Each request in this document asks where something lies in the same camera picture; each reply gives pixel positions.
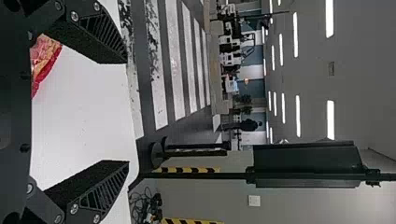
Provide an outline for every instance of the red cloth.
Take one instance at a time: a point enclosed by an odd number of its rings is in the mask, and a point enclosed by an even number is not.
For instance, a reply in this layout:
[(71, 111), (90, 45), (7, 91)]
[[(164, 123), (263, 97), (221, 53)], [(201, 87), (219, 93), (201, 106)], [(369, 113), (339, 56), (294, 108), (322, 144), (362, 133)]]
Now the red cloth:
[(37, 93), (40, 83), (49, 74), (61, 50), (61, 43), (46, 35), (39, 36), (35, 45), (30, 48), (30, 61), (33, 76), (32, 98)]

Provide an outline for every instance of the fluorescent light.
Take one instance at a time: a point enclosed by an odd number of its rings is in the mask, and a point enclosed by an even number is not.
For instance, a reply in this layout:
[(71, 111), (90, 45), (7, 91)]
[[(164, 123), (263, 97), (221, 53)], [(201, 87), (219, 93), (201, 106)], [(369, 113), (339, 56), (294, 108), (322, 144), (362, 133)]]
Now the fluorescent light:
[(296, 127), (297, 137), (301, 137), (300, 96), (296, 95)]
[(271, 144), (274, 143), (274, 134), (273, 134), (272, 128), (270, 128), (270, 143)]
[(272, 5), (272, 1), (273, 1), (273, 0), (270, 0), (270, 13), (271, 13), (271, 14), (274, 12), (274, 8), (273, 8), (273, 5)]
[(326, 37), (334, 35), (334, 1), (326, 0)]
[(282, 122), (286, 123), (285, 93), (282, 93)]
[(334, 101), (327, 101), (327, 137), (334, 140)]
[(283, 35), (279, 34), (279, 61), (280, 66), (283, 66)]
[(270, 108), (270, 111), (272, 111), (272, 101), (271, 101), (271, 92), (268, 91), (268, 107)]
[(262, 26), (262, 43), (265, 44), (265, 28)]
[(265, 61), (265, 59), (262, 62), (262, 67), (264, 69), (264, 76), (266, 77), (267, 76), (267, 61)]
[(271, 47), (272, 50), (272, 66), (273, 66), (273, 71), (275, 71), (275, 47), (274, 45)]
[(275, 116), (277, 116), (276, 92), (274, 92), (274, 114), (275, 114)]
[(293, 14), (293, 37), (294, 37), (294, 58), (298, 57), (298, 24), (297, 24), (297, 12)]
[(273, 13), (274, 12), (274, 8), (273, 8), (273, 5), (272, 5), (272, 0), (269, 0), (270, 1), (270, 13)]
[(269, 128), (270, 125), (268, 124), (268, 120), (267, 120), (267, 122), (266, 122), (265, 125), (266, 125), (266, 129), (265, 129), (265, 130), (266, 130), (266, 132), (267, 132), (267, 138), (270, 138), (270, 128)]

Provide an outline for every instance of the yellow and black striped tape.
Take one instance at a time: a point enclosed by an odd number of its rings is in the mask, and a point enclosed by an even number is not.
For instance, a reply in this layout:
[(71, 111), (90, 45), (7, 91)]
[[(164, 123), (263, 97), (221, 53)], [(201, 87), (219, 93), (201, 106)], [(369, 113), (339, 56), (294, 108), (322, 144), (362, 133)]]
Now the yellow and black striped tape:
[(153, 173), (220, 173), (219, 167), (160, 167), (153, 171)]
[(161, 221), (161, 224), (224, 224), (224, 222), (165, 217)]

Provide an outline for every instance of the screw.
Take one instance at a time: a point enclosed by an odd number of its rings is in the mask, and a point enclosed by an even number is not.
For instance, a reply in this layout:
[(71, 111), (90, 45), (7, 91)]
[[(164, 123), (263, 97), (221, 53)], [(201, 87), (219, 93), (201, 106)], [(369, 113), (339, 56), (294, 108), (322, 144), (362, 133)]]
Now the screw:
[(70, 209), (70, 214), (74, 215), (78, 211), (78, 204), (73, 204), (72, 208)]
[(99, 11), (100, 10), (99, 3), (97, 3), (97, 2), (93, 3), (93, 8), (95, 9), (95, 11)]
[(20, 152), (26, 153), (30, 151), (30, 145), (29, 144), (22, 144), (20, 147)]
[(58, 216), (56, 216), (56, 218), (55, 218), (55, 220), (53, 221), (55, 224), (59, 224), (59, 223), (61, 223), (61, 221), (62, 221), (62, 216), (61, 215), (58, 215)]
[(93, 218), (93, 223), (94, 223), (94, 224), (98, 224), (99, 221), (100, 221), (100, 216), (99, 216), (99, 215), (96, 215), (96, 216)]
[(56, 2), (55, 2), (55, 8), (56, 8), (56, 10), (60, 11), (60, 10), (62, 9), (61, 3), (58, 2), (58, 1), (56, 1)]
[(33, 191), (33, 184), (27, 184), (27, 194), (32, 193)]
[(72, 21), (78, 21), (78, 14), (75, 11), (72, 11), (71, 13)]

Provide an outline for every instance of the black cable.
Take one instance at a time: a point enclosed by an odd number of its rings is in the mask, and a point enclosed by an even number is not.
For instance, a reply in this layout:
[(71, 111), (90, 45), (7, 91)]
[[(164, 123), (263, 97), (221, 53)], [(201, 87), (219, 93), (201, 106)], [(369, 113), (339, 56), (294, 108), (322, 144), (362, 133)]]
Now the black cable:
[(150, 204), (152, 193), (149, 187), (145, 187), (144, 193), (133, 192), (129, 196), (130, 206), (132, 206), (131, 217), (135, 224), (143, 224), (143, 215), (147, 212), (144, 210), (145, 204)]

